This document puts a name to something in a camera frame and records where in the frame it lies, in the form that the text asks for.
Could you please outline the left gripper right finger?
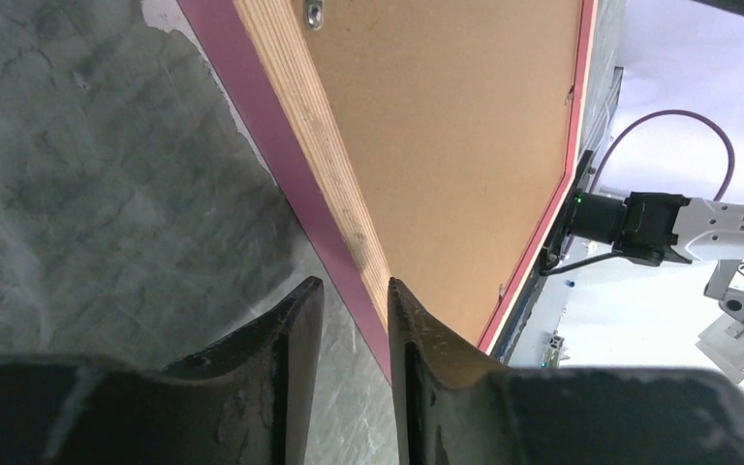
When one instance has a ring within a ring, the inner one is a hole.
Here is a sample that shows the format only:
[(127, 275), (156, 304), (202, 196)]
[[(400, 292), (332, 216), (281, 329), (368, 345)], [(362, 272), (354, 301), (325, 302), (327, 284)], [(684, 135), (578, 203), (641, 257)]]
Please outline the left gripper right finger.
[(700, 369), (515, 369), (387, 292), (403, 464), (744, 464), (744, 394)]

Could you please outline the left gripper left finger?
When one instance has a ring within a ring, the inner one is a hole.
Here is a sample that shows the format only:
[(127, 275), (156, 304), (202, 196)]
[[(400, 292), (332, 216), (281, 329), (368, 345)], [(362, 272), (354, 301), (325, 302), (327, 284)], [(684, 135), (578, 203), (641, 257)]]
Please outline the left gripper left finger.
[(304, 279), (157, 371), (105, 356), (0, 356), (0, 464), (300, 464), (325, 308)]

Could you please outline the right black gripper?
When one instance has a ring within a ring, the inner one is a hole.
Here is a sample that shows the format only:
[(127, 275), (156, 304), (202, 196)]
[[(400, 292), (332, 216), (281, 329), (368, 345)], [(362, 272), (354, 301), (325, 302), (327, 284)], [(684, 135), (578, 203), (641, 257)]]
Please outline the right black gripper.
[(566, 250), (571, 241), (571, 236), (568, 233), (572, 215), (570, 209), (578, 192), (585, 190), (586, 186), (590, 183), (592, 177), (591, 171), (593, 169), (592, 162), (594, 159), (594, 150), (584, 150), (578, 159), (574, 180), (566, 191), (561, 208), (555, 216), (550, 232), (542, 244), (539, 254), (539, 270), (554, 269), (566, 257)]

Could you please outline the pink wooden picture frame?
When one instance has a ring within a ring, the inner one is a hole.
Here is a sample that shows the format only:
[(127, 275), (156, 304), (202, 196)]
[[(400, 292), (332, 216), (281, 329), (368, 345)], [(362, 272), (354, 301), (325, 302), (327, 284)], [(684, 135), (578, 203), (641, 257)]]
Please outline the pink wooden picture frame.
[[(223, 81), (270, 172), (351, 312), (381, 369), (389, 369), (387, 293), (379, 301), (352, 251), (364, 206), (326, 92), (303, 36), (323, 24), (326, 1), (184, 1), (186, 15), (213, 69)], [(535, 254), (517, 273), (515, 289), (502, 297), (490, 352), (537, 260), (543, 241), (575, 177), (583, 100), (593, 30), (586, 39), (587, 63), (578, 99), (578, 126), (571, 176), (542, 230)]]

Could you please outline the brown backing board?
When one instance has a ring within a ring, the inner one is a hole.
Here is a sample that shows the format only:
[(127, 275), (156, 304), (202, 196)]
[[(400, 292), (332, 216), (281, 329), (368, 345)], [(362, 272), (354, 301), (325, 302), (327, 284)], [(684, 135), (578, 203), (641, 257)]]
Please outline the brown backing board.
[(364, 206), (352, 251), (487, 347), (571, 176), (592, 1), (326, 1), (304, 39)]

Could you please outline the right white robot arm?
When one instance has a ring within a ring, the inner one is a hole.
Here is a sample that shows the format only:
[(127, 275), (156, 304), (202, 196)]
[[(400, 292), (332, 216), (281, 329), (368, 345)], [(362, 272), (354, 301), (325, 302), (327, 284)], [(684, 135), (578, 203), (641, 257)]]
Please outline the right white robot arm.
[(744, 205), (677, 194), (632, 192), (625, 199), (590, 192), (594, 153), (586, 150), (549, 236), (538, 267), (565, 271), (561, 261), (572, 240), (609, 246), (612, 258), (659, 266), (717, 260), (744, 261)]

